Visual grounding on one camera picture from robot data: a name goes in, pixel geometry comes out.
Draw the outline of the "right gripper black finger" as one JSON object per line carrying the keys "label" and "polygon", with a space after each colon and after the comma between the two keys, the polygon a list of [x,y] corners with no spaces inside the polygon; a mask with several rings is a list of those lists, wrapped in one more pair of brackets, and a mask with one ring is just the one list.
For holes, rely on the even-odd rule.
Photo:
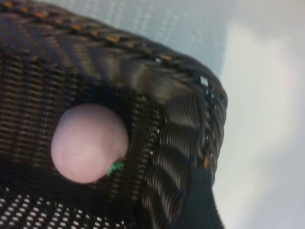
{"label": "right gripper black finger", "polygon": [[212,181],[205,168],[192,168],[191,183],[184,208],[186,229],[223,229],[214,200]]}

